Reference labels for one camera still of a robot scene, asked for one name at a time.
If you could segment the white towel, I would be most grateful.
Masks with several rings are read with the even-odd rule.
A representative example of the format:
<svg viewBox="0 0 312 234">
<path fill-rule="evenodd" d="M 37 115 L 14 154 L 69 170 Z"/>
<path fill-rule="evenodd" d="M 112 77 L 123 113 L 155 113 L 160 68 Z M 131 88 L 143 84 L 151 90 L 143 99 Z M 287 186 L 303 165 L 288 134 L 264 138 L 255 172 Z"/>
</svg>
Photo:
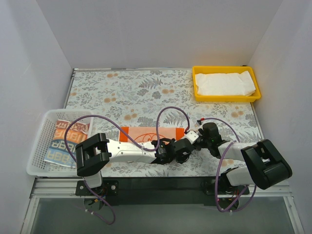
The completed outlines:
<svg viewBox="0 0 312 234">
<path fill-rule="evenodd" d="M 248 71 L 195 75 L 197 92 L 201 96 L 250 96 L 256 91 Z"/>
</svg>

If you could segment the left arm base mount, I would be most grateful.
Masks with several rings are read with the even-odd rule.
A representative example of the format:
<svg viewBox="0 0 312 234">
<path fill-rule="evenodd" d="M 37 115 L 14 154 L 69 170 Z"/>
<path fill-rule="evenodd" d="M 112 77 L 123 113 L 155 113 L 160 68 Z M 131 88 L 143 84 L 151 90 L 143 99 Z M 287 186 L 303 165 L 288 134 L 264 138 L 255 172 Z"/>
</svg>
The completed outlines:
<svg viewBox="0 0 312 234">
<path fill-rule="evenodd" d="M 102 185 L 99 187 L 91 188 L 98 196 L 107 200 L 112 205 L 118 205 L 118 194 L 119 194 L 120 180 L 117 179 L 104 179 Z M 75 195 L 78 197 L 85 197 L 87 204 L 99 203 L 97 197 L 92 198 L 93 194 L 87 189 L 83 180 L 79 180 L 76 185 Z"/>
</svg>

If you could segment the striped rabbit print towel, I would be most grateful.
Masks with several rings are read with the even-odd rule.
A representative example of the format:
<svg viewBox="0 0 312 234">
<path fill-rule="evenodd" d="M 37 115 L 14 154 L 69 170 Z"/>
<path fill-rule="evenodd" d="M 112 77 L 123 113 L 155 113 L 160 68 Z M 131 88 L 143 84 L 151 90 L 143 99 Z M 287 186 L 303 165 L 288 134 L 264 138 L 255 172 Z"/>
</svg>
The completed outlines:
<svg viewBox="0 0 312 234">
<path fill-rule="evenodd" d="M 76 157 L 76 146 L 88 138 L 90 123 L 76 122 L 69 129 L 66 135 L 69 153 L 65 145 L 64 135 L 70 124 L 71 122 L 66 120 L 59 119 L 56 121 L 54 135 L 44 157 L 45 162 L 68 168 L 76 167 L 70 153 Z"/>
</svg>

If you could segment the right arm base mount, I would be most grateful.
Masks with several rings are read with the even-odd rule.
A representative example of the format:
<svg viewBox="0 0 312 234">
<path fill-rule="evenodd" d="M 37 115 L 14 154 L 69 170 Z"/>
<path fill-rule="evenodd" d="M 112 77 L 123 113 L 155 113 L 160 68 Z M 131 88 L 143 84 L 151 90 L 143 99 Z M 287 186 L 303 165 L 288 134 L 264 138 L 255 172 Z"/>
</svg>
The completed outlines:
<svg viewBox="0 0 312 234">
<path fill-rule="evenodd" d="M 201 184 L 201 189 L 205 195 L 210 198 L 208 206 L 215 206 L 215 177 L 210 176 L 205 178 Z M 232 186 L 230 185 L 225 176 L 220 175 L 218 177 L 217 185 L 217 195 L 218 203 L 221 209 L 225 209 L 238 197 L 238 195 L 243 191 L 244 185 Z"/>
</svg>

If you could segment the orange patterned towel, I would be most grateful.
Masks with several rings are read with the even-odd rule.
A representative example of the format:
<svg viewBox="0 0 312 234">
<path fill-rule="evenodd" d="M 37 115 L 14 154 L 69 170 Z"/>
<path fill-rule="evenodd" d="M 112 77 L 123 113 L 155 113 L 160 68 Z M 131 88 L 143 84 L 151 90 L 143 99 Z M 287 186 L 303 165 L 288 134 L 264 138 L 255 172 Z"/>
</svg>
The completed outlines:
<svg viewBox="0 0 312 234">
<path fill-rule="evenodd" d="M 156 140 L 155 127 L 122 127 L 122 130 L 138 143 Z M 160 138 L 179 140 L 185 136 L 184 128 L 159 127 L 158 131 Z"/>
</svg>

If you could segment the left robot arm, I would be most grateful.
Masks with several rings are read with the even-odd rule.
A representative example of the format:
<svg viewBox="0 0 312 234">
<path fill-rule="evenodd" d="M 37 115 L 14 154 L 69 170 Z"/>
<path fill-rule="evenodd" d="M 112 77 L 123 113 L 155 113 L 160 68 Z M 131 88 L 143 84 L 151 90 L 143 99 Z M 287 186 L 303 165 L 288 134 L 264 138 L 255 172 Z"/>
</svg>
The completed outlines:
<svg viewBox="0 0 312 234">
<path fill-rule="evenodd" d="M 96 134 L 76 146 L 77 175 L 84 178 L 90 188 L 95 188 L 102 185 L 100 170 L 109 162 L 164 165 L 176 160 L 184 163 L 198 138 L 194 131 L 189 131 L 176 141 L 162 138 L 159 142 L 154 140 L 135 145 L 108 139 L 104 133 Z"/>
</svg>

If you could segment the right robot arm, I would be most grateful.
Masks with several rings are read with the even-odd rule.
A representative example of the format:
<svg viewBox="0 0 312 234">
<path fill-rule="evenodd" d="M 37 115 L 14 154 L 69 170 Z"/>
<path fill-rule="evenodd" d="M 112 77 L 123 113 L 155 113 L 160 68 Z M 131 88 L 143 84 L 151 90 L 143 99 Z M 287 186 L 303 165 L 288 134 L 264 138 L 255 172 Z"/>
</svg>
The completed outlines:
<svg viewBox="0 0 312 234">
<path fill-rule="evenodd" d="M 290 165 L 268 139 L 257 143 L 226 141 L 213 122 L 203 124 L 198 131 L 197 150 L 208 149 L 221 163 L 226 159 L 245 163 L 244 167 L 229 168 L 218 176 L 216 182 L 220 190 L 247 185 L 265 190 L 293 175 Z"/>
</svg>

